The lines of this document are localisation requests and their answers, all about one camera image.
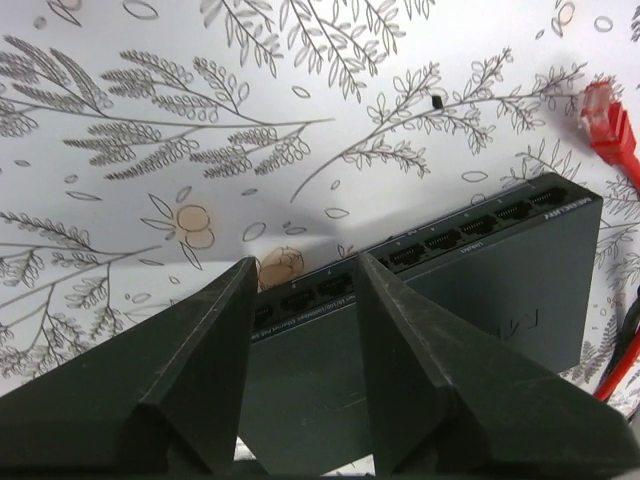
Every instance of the ethernet switch port panel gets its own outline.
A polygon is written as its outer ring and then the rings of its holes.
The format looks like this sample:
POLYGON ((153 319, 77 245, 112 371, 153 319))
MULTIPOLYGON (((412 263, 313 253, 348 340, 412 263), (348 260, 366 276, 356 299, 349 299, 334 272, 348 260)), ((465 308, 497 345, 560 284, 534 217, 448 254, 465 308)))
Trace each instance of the ethernet switch port panel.
MULTIPOLYGON (((601 209, 546 174, 368 251, 560 372, 580 357, 601 209)), ((258 295, 240 436, 269 473, 317 475, 371 453, 354 275, 347 258, 258 295)))

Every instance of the black cable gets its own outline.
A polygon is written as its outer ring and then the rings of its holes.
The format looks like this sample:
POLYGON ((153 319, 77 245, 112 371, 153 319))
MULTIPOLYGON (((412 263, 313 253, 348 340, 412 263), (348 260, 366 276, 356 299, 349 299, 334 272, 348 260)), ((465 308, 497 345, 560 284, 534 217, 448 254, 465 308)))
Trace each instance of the black cable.
POLYGON ((638 330, 638 326, 640 325, 640 287, 638 287, 637 297, 634 302, 629 307, 627 314, 624 316, 624 320, 622 321, 622 326, 620 327, 620 331, 616 336, 616 346, 613 350, 613 356, 607 365, 607 368, 604 370, 604 374, 602 375, 602 379, 600 383, 604 382, 620 359, 623 357, 629 345, 633 341, 633 337, 636 335, 636 331, 638 330))

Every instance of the red cable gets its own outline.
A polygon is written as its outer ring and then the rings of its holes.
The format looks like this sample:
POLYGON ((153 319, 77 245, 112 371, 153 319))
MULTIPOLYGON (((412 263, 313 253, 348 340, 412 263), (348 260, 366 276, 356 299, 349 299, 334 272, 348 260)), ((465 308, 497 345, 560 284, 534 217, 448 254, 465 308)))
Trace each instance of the red cable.
POLYGON ((606 380, 598 387, 593 396, 598 400, 606 402, 631 367, 633 367, 633 364, 636 363, 638 356, 640 356, 640 333, 636 333, 635 337, 633 337, 633 341, 620 359, 620 362, 618 362, 618 365, 616 365, 606 380))
MULTIPOLYGON (((640 191, 640 162, 635 156, 636 139, 629 115, 614 101, 609 82, 595 82, 585 90, 580 116, 591 139, 591 148, 609 165, 621 167, 640 191)), ((594 396, 606 402, 640 356, 640 332, 594 396)))

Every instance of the table surface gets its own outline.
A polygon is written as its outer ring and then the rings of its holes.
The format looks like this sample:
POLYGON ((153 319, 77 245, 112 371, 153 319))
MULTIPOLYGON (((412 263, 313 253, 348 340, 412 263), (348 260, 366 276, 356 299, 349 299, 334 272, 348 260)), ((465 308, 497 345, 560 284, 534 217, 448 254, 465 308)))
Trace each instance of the table surface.
POLYGON ((637 1, 0 0, 0 27, 0 394, 244 255, 269 288, 546 171, 605 198, 565 374, 595 389, 640 199, 576 109, 610 79, 640 125, 637 1))

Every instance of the red wire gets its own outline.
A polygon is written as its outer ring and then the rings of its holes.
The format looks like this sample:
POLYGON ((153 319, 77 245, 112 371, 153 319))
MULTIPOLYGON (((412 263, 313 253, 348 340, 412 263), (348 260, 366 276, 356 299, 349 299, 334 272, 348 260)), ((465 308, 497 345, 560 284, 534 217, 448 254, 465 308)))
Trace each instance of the red wire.
POLYGON ((598 387, 593 396, 598 400, 606 402, 624 376, 631 370, 638 356, 640 356, 640 332, 636 333, 633 337, 629 348, 618 362, 618 365, 616 365, 607 379, 598 387))

